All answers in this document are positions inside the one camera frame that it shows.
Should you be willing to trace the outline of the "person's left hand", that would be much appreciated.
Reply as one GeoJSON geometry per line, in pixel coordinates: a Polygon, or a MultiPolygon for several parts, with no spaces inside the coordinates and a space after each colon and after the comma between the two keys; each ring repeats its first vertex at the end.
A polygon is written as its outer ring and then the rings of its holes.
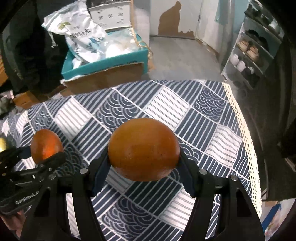
{"type": "Polygon", "coordinates": [[[18,211],[10,216],[1,215],[1,218],[9,230],[15,232],[16,236],[20,238],[23,224],[25,223],[26,217],[23,210],[18,211]]]}

